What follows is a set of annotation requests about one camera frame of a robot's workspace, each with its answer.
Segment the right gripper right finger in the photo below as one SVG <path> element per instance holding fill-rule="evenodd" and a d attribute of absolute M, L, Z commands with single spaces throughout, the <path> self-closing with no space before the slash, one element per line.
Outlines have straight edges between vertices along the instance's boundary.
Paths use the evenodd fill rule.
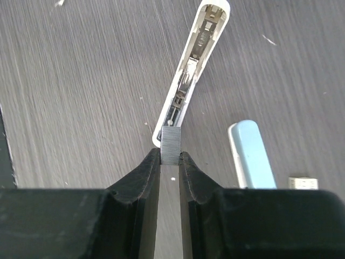
<path fill-rule="evenodd" d="M 344 203 L 325 190 L 224 188 L 180 155 L 184 258 L 344 258 Z"/>

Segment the staple box tray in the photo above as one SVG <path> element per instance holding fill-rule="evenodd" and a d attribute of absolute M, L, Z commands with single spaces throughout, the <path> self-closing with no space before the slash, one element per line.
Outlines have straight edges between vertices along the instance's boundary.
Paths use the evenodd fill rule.
<path fill-rule="evenodd" d="M 289 177 L 288 186 L 290 189 L 319 189 L 318 179 Z"/>

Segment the staple strip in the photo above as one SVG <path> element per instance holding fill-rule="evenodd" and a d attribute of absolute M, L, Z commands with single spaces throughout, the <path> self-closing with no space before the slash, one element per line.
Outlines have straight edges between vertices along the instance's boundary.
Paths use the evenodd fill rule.
<path fill-rule="evenodd" d="M 161 165 L 174 166 L 179 164 L 181 152 L 181 128 L 163 126 L 160 148 Z"/>

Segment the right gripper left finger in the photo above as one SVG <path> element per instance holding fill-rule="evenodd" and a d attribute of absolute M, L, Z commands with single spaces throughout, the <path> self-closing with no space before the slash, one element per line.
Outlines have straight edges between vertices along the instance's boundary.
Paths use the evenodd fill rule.
<path fill-rule="evenodd" d="M 1 258 L 153 258 L 160 151 L 106 189 L 2 189 Z"/>

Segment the blue white stapler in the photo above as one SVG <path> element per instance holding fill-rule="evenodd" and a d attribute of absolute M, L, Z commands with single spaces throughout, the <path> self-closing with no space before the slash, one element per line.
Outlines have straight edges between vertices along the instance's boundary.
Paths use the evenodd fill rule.
<path fill-rule="evenodd" d="M 266 148 L 258 124 L 242 120 L 227 130 L 236 169 L 238 186 L 251 189 L 276 189 Z"/>

